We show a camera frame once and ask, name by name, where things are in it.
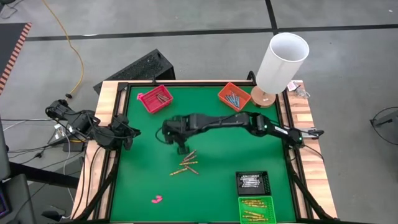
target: lamp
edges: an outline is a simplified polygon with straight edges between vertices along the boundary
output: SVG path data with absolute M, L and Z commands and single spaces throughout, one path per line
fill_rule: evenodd
M 272 105 L 276 94 L 286 88 L 309 52 L 307 42 L 295 34 L 273 36 L 256 75 L 257 86 L 251 91 L 253 103 L 261 108 Z

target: white cylinder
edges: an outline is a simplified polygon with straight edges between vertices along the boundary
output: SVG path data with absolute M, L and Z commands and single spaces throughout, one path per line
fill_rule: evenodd
M 291 33 L 275 35 L 257 72 L 257 86 L 266 93 L 281 93 L 309 53 L 310 47 L 303 38 Z

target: yellow cable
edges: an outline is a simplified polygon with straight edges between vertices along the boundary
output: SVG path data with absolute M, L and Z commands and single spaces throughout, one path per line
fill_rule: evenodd
M 45 0 L 42 0 L 42 2 L 44 3 L 45 7 L 47 7 L 47 9 L 51 12 L 51 14 L 54 16 L 54 18 L 57 20 L 58 24 L 60 25 L 61 29 L 63 30 L 63 33 L 65 34 L 65 37 L 68 40 L 70 48 L 77 54 L 77 57 L 80 60 L 80 65 L 81 65 L 80 79 L 79 79 L 79 82 L 75 85 L 75 87 L 73 87 L 73 89 L 69 92 L 69 94 L 72 94 L 77 89 L 77 87 L 80 85 L 81 81 L 83 80 L 83 77 L 85 75 L 85 66 L 83 64 L 83 60 L 81 59 L 81 56 L 80 56 L 79 52 L 72 46 L 72 44 L 70 42 L 70 39 L 69 39 L 69 36 L 67 34 L 67 31 L 65 30 L 65 28 L 63 28 L 63 25 L 60 22 L 60 20 L 58 19 L 58 17 L 54 14 L 54 12 L 51 10 L 51 8 L 49 7 L 49 5 L 47 4 L 47 2 Z

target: green table surface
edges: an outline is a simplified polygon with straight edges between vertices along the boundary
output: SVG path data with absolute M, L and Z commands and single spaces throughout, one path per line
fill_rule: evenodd
M 150 114 L 136 98 L 151 89 L 131 90 L 127 117 L 142 134 L 134 138 L 130 151 L 121 153 L 112 222 L 238 222 L 235 172 L 262 170 L 269 174 L 277 221 L 295 221 L 282 141 L 273 136 L 255 137 L 243 128 L 209 130 L 186 143 L 197 150 L 198 164 L 192 168 L 200 174 L 185 171 L 169 176 L 183 168 L 179 163 L 185 156 L 177 154 L 176 144 L 156 140 L 155 132 L 165 119 L 179 114 L 225 116 L 235 112 L 218 99 L 222 87 L 168 87 L 173 102 Z M 244 110 L 277 120 L 275 106 L 260 109 L 249 102 Z M 156 195 L 163 196 L 163 201 L 152 203 Z

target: green plastic crate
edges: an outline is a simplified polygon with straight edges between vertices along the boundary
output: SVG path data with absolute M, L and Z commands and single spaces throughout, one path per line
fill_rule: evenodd
M 261 200 L 264 202 L 264 205 L 267 205 L 266 208 L 257 208 L 257 207 L 250 207 L 243 203 L 243 200 Z M 271 196 L 260 196 L 260 197 L 239 197 L 238 198 L 238 203 L 239 203 L 239 215 L 241 219 L 242 224 L 276 224 L 276 217 L 275 217 L 275 210 L 274 210 L 274 202 L 272 201 Z M 250 215 L 244 213 L 244 211 L 250 211 L 254 213 L 258 213 L 261 215 L 264 215 L 264 218 L 267 218 L 268 221 L 260 221 L 260 222 L 251 222 L 249 221 L 249 218 L 243 218 L 243 215 Z

